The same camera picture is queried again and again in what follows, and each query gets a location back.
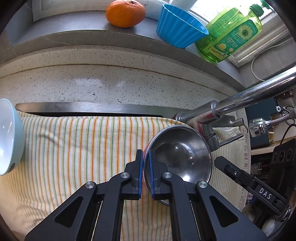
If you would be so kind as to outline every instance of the blue plastic bowl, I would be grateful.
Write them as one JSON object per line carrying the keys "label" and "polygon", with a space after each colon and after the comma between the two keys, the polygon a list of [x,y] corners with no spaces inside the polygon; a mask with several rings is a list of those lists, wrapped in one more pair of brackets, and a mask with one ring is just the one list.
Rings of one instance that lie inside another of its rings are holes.
{"label": "blue plastic bowl", "polygon": [[184,10],[163,4],[156,32],[167,43],[186,48],[209,35],[208,30],[196,18]]}
{"label": "blue plastic bowl", "polygon": [[14,169],[25,146],[25,132],[16,109],[7,99],[0,99],[0,175]]}

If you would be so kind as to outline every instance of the stainless steel sink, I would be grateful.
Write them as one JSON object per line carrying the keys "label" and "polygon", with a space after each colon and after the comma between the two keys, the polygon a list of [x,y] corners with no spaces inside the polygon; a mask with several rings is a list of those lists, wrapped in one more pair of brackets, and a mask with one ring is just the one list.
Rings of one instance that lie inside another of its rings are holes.
{"label": "stainless steel sink", "polygon": [[92,102],[38,102],[16,104],[15,108],[22,112],[41,116],[152,116],[172,118],[176,113],[189,110],[136,105],[108,104]]}

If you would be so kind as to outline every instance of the stainless steel bowl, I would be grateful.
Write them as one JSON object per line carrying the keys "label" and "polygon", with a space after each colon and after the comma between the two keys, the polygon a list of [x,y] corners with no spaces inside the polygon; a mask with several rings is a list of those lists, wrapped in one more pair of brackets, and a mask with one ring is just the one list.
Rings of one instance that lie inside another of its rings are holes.
{"label": "stainless steel bowl", "polygon": [[[149,151],[155,150],[158,161],[164,162],[168,171],[184,181],[209,182],[212,174],[212,156],[205,139],[193,128],[182,125],[161,130],[149,143],[144,156],[144,180],[151,192],[149,168],[146,168]],[[159,201],[168,206],[168,200]]]}

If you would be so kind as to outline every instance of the bottle label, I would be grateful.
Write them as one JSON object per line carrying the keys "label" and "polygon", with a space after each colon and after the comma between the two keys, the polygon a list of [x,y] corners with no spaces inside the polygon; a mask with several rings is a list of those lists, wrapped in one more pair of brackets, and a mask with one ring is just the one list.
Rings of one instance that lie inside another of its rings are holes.
{"label": "bottle label", "polygon": [[212,46],[210,52],[218,59],[224,60],[257,33],[258,29],[256,25],[249,19],[233,29],[216,45]]}

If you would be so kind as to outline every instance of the striped towel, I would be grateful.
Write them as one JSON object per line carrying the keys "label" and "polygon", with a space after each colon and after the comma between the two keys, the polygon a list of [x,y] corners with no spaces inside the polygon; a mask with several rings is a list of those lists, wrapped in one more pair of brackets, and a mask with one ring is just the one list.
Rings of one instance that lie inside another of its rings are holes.
{"label": "striped towel", "polygon": [[[134,161],[137,149],[167,126],[180,122],[157,117],[39,117],[19,112],[25,151],[16,168],[0,177],[0,213],[12,231],[26,235],[88,181],[106,182]],[[215,130],[220,140],[241,132]],[[239,168],[245,139],[212,153]],[[235,207],[243,189],[214,168],[210,184]],[[125,201],[121,240],[171,240],[169,208],[151,199],[143,185],[139,201]]]}

